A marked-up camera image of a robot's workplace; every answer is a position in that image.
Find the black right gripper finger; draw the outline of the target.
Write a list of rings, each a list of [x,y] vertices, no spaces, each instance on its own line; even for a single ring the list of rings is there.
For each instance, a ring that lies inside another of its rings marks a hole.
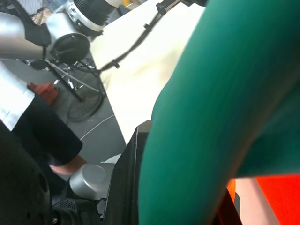
[[[115,164],[106,201],[104,225],[138,224],[139,174],[150,127],[150,120],[136,127]]]

